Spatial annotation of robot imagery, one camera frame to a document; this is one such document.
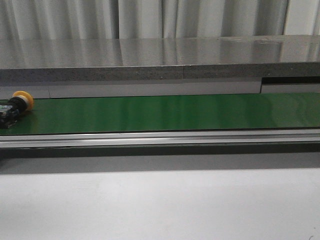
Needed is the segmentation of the grey stone counter slab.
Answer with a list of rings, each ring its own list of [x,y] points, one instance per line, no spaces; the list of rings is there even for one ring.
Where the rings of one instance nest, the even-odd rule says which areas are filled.
[[[0,42],[1,85],[319,74],[317,35]]]

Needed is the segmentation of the aluminium conveyor front rail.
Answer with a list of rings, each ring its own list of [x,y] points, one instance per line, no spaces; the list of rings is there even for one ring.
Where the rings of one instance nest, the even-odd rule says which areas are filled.
[[[201,144],[318,143],[320,130],[254,129],[213,131],[120,132],[3,135],[2,149],[91,146],[160,146]]]

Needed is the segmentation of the white pleated curtain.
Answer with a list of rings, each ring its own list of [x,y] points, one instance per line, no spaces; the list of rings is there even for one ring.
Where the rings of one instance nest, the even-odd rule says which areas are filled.
[[[318,35],[317,0],[3,0],[3,40]]]

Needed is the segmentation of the green conveyor belt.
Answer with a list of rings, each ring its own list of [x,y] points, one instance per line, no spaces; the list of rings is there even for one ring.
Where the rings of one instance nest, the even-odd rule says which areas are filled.
[[[36,99],[1,135],[317,128],[320,95],[258,93]]]

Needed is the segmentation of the white conveyor back rail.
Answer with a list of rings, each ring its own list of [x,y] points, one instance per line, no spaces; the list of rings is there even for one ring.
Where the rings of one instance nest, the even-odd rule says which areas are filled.
[[[258,93],[319,92],[319,83],[262,83],[260,78],[218,78],[216,80],[170,80],[165,83],[147,80],[2,83],[0,98],[11,98],[16,91],[26,91],[35,99],[177,96]]]

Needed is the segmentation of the yellow mushroom push button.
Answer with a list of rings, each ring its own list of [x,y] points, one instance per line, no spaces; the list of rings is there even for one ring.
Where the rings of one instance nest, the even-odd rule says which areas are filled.
[[[20,115],[31,111],[34,107],[33,96],[26,91],[16,91],[12,97],[0,104],[0,128],[8,129],[13,126]]]

